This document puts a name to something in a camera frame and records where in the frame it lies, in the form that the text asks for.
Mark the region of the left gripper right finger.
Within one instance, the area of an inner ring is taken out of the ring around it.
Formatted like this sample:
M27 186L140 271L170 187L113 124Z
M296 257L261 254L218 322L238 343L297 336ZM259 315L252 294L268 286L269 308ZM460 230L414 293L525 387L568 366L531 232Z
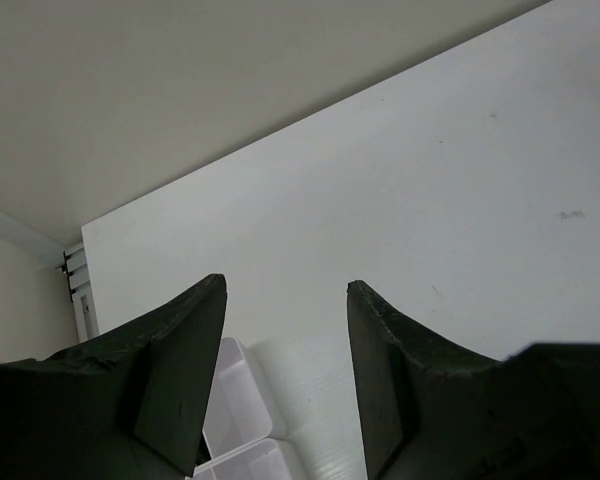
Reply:
M347 321L369 478L600 479L600 344L494 360L361 280Z

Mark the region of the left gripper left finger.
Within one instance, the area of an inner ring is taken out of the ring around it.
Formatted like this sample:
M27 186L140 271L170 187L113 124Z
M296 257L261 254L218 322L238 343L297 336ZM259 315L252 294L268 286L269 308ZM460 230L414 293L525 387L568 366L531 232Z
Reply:
M44 360L0 363L0 479L185 479L194 473L227 284Z

